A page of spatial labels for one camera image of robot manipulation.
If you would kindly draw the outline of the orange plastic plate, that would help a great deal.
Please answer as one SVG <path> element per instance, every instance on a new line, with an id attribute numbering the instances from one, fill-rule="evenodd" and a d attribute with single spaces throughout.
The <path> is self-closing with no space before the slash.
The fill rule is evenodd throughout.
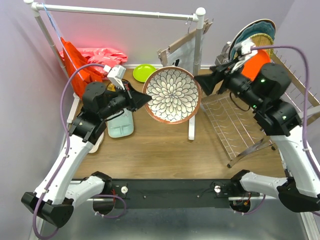
<path id="1" fill-rule="evenodd" d="M 255 56 L 250 58 L 244 64 L 241 74 L 250 79 L 251 82 L 253 82 L 260 72 L 262 66 L 270 62 L 271 59 L 268 53 L 265 50 L 260 49 L 257 51 L 257 54 Z"/>

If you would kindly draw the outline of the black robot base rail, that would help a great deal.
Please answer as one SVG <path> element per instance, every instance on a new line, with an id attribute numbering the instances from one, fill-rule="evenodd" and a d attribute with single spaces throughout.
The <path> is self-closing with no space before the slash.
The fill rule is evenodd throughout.
<path id="1" fill-rule="evenodd" d="M 229 179 L 125 179 L 112 180 L 114 193 L 127 209 L 229 208 L 261 195 L 237 190 Z"/>

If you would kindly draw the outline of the woven bamboo plate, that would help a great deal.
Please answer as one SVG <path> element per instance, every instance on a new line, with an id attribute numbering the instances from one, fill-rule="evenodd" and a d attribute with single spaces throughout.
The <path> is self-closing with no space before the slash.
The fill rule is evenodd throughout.
<path id="1" fill-rule="evenodd" d="M 249 37 L 256 47 L 272 46 L 274 40 L 266 33 L 256 33 Z"/>

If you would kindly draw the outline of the brown rim floral plate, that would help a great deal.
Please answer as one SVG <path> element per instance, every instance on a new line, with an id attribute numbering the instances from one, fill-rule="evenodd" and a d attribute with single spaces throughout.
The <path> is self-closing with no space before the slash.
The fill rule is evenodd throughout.
<path id="1" fill-rule="evenodd" d="M 145 104 L 148 114 L 158 122 L 181 124 L 192 118 L 201 104 L 201 88 L 194 76 L 177 66 L 166 66 L 152 73 L 142 92 L 151 96 Z"/>

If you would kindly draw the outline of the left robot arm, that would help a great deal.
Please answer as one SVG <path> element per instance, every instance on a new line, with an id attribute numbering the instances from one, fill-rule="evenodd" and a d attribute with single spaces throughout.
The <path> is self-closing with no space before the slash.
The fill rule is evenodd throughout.
<path id="1" fill-rule="evenodd" d="M 102 82 L 92 82 L 82 96 L 83 106 L 67 131 L 67 140 L 51 170 L 34 192 L 25 192 L 21 202 L 27 209 L 57 228 L 63 227 L 76 207 L 98 195 L 112 193 L 112 179 L 94 172 L 76 187 L 69 184 L 80 163 L 107 128 L 107 121 L 124 110 L 135 112 L 152 97 L 135 90 L 129 82 L 109 91 Z"/>

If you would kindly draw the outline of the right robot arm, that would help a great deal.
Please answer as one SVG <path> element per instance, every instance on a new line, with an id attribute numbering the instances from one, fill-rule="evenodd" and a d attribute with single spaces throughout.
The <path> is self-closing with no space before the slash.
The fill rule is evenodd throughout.
<path id="1" fill-rule="evenodd" d="M 265 63 L 254 80 L 233 70 L 233 64 L 212 66 L 211 74 L 197 75 L 206 95 L 221 83 L 219 92 L 230 91 L 253 109 L 253 118 L 282 154 L 289 177 L 275 178 L 241 170 L 231 178 L 230 191 L 241 196 L 257 192 L 280 200 L 295 213 L 320 210 L 319 164 L 312 151 L 303 143 L 303 124 L 295 107 L 281 99 L 291 83 L 286 70 L 279 64 Z"/>

